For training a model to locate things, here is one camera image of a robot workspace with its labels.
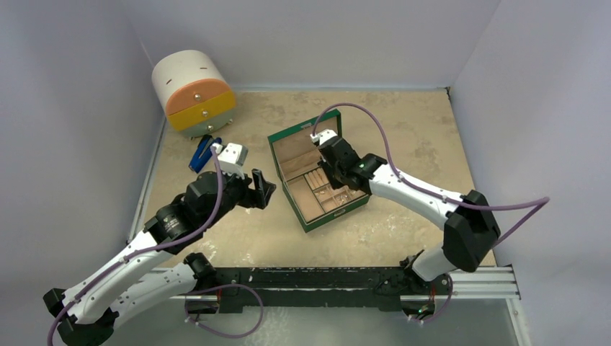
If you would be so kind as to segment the beige removable jewelry tray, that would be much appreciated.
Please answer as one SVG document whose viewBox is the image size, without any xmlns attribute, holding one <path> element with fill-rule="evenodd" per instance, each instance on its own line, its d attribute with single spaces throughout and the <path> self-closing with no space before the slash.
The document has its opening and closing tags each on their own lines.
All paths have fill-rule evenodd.
<svg viewBox="0 0 611 346">
<path fill-rule="evenodd" d="M 318 204 L 325 212 L 331 212 L 365 195 L 362 191 L 352 190 L 347 186 L 333 188 L 322 168 L 307 172 L 304 174 L 304 178 L 312 190 Z M 323 196 L 316 196 L 315 192 L 319 190 L 326 191 L 326 194 Z"/>
</svg>

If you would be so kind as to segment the green jewelry box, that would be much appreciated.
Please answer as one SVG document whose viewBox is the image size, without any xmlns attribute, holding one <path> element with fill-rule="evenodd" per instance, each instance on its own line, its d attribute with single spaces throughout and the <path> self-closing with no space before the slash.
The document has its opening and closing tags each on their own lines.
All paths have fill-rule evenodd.
<svg viewBox="0 0 611 346">
<path fill-rule="evenodd" d="M 325 212 L 318 204 L 304 178 L 307 172 L 321 168 L 319 152 L 310 138 L 315 121 L 313 117 L 267 137 L 282 190 L 306 233 L 348 215 L 370 199 L 365 194 L 331 212 Z"/>
</svg>

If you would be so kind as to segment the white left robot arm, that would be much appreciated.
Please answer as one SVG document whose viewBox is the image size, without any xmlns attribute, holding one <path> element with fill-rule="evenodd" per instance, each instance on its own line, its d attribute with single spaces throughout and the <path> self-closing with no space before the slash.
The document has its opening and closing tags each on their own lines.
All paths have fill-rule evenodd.
<svg viewBox="0 0 611 346">
<path fill-rule="evenodd" d="M 94 274 L 68 289 L 52 288 L 43 301 L 54 320 L 46 343 L 101 345 L 121 324 L 175 295 L 239 288 L 220 281 L 202 253 L 191 253 L 159 277 L 147 274 L 203 234 L 235 207 L 265 209 L 277 186 L 262 172 L 203 172 L 146 221 L 142 231 Z"/>
</svg>

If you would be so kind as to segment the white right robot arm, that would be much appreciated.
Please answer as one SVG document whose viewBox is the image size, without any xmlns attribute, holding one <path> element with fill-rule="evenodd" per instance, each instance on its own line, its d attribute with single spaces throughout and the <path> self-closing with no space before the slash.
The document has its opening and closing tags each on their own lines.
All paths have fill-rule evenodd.
<svg viewBox="0 0 611 346">
<path fill-rule="evenodd" d="M 394 171 L 387 159 L 375 154 L 361 157 L 332 130 L 312 135 L 323 169 L 333 188 L 348 187 L 393 201 L 432 222 L 443 232 L 436 247 L 423 250 L 404 264 L 404 282 L 413 293 L 422 293 L 435 278 L 453 270 L 474 272 L 500 237 L 485 196 L 447 191 Z"/>
</svg>

